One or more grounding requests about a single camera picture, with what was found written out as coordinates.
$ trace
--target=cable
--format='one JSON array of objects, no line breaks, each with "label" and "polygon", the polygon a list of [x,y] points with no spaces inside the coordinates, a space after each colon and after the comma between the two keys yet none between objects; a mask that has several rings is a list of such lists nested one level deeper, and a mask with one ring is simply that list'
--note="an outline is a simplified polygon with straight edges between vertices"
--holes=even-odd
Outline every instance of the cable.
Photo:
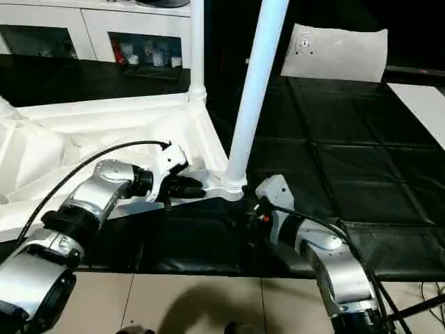
[{"label": "cable", "polygon": [[[425,285],[425,282],[422,282],[419,284],[419,293],[420,293],[420,297],[422,298],[422,301],[426,301],[425,298],[425,294],[423,293],[423,286]],[[445,287],[441,288],[439,286],[439,283],[435,283],[435,287],[436,287],[436,293],[437,295],[441,295],[444,292]],[[443,305],[439,306],[440,309],[440,317],[433,311],[433,310],[428,310],[429,313],[431,313],[431,315],[442,324],[442,326],[445,329],[445,307]]]},{"label": "cable", "polygon": [[[341,228],[339,228],[338,226],[332,224],[332,223],[326,223],[324,221],[320,221],[318,219],[315,219],[311,216],[308,216],[306,214],[302,214],[300,212],[297,212],[295,210],[292,209],[287,209],[285,207],[278,207],[277,205],[272,205],[274,210],[277,211],[281,211],[281,212],[286,212],[287,214],[293,215],[293,216],[297,216],[299,218],[304,218],[304,219],[309,219],[311,221],[315,221],[316,223],[319,223],[320,225],[322,225],[323,227],[327,228],[328,230],[333,231],[333,233],[339,235],[341,238],[343,238],[346,243],[348,244],[351,253],[354,255],[354,257],[357,259],[358,262],[360,262],[361,266],[363,267],[363,269],[365,270],[368,279],[371,281],[371,284],[374,288],[375,291],[375,297],[377,299],[377,303],[379,306],[379,309],[382,313],[382,318],[384,319],[386,324],[390,324],[390,320],[385,308],[385,304],[383,303],[383,299],[382,299],[382,295],[380,292],[383,293],[385,299],[388,301],[389,306],[391,307],[391,309],[393,310],[394,314],[397,315],[398,314],[398,309],[396,307],[396,304],[394,303],[394,301],[391,299],[390,295],[388,294],[388,292],[386,291],[386,289],[383,287],[382,284],[379,284],[379,282],[377,281],[377,278],[374,274],[374,271],[372,270],[371,267],[368,266],[368,264],[366,263],[366,261],[364,260],[364,257],[362,255],[362,253],[360,252],[360,250],[358,249],[358,247],[356,247],[352,241],[352,239],[350,238],[350,235],[347,232],[347,229],[345,229],[344,225],[343,228],[344,230],[342,230]],[[403,330],[407,333],[407,334],[412,334],[412,331],[410,330],[410,328],[408,327],[408,325],[406,324],[404,319],[398,318],[400,325],[402,326]]]},{"label": "cable", "polygon": [[121,148],[127,148],[129,146],[136,146],[136,145],[159,145],[162,147],[162,149],[166,149],[168,146],[170,146],[169,143],[164,143],[162,141],[131,141],[128,143],[123,143],[119,145],[114,145],[109,148],[106,148],[105,150],[98,152],[94,154],[93,156],[89,157],[85,161],[81,162],[75,169],[73,169],[71,172],[67,174],[42,200],[42,202],[39,203],[39,205],[34,209],[33,213],[29,216],[28,221],[22,228],[22,231],[20,231],[20,234],[17,238],[16,247],[20,246],[22,242],[25,239],[26,233],[28,233],[29,229],[31,228],[31,225],[33,224],[34,219],[37,217],[37,215],[42,211],[43,207],[48,203],[48,201],[51,199],[51,197],[54,196],[54,194],[62,188],[62,186],[68,182],[74,175],[76,175],[83,167],[87,166],[97,158],[100,158],[104,156],[105,154],[108,154],[112,151],[119,150]]}]

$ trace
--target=white paper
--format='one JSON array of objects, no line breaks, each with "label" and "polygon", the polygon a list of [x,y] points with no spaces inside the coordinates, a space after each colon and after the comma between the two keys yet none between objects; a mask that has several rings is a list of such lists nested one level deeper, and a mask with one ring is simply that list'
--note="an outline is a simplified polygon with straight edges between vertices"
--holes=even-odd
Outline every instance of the white paper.
[{"label": "white paper", "polygon": [[282,75],[380,82],[387,62],[388,30],[362,33],[296,24]]}]

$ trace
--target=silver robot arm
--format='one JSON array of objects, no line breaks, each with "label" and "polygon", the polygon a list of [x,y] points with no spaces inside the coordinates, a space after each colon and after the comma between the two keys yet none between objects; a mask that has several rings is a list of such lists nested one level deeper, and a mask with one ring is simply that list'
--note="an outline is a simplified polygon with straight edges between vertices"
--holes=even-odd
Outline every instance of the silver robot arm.
[{"label": "silver robot arm", "polygon": [[[283,175],[264,180],[255,193],[268,205],[294,210],[293,195]],[[314,269],[335,333],[388,333],[373,286],[349,245],[320,223],[288,217],[286,212],[271,211],[271,244],[292,247]]]},{"label": "silver robot arm", "polygon": [[86,247],[121,198],[154,202],[164,181],[187,167],[170,145],[149,170],[116,160],[99,162],[57,211],[0,265],[0,331],[43,333],[58,321],[76,283],[74,270]]}]

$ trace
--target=floor tile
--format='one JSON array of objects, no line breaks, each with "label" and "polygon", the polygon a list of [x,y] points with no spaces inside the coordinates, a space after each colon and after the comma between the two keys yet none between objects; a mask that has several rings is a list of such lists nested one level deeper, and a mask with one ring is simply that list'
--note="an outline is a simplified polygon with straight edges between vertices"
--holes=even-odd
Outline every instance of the floor tile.
[{"label": "floor tile", "polygon": [[[399,310],[422,301],[418,283],[384,283],[384,285]],[[435,286],[432,283],[425,283],[423,291],[427,299],[436,296]],[[413,334],[444,333],[444,327],[428,311],[413,315],[405,321]]]},{"label": "floor tile", "polygon": [[77,273],[77,284],[50,334],[114,334],[121,326],[131,274]]},{"label": "floor tile", "polygon": [[223,334],[230,321],[264,328],[258,278],[136,275],[124,326],[156,334]]},{"label": "floor tile", "polygon": [[315,280],[263,278],[267,334],[333,333]]}]

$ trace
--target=black cloth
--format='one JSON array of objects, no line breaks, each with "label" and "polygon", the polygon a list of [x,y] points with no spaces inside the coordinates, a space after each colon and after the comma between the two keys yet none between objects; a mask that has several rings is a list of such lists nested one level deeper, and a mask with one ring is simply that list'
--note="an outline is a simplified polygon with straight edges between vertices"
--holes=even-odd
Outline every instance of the black cloth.
[{"label": "black cloth", "polygon": [[[172,81],[153,88],[150,79],[136,83],[116,71],[112,64],[74,62],[51,76],[42,67],[0,62],[0,94],[24,106],[183,89]],[[208,98],[227,153],[240,96],[241,85],[226,85]],[[445,280],[444,161],[445,152],[384,83],[273,77],[248,179],[255,188],[283,174],[295,208],[341,219],[379,279]],[[107,221],[81,270],[314,277],[302,258],[294,256],[289,270],[231,228],[244,219],[242,211],[241,203],[213,199]],[[0,257],[11,249],[0,245]]]}]

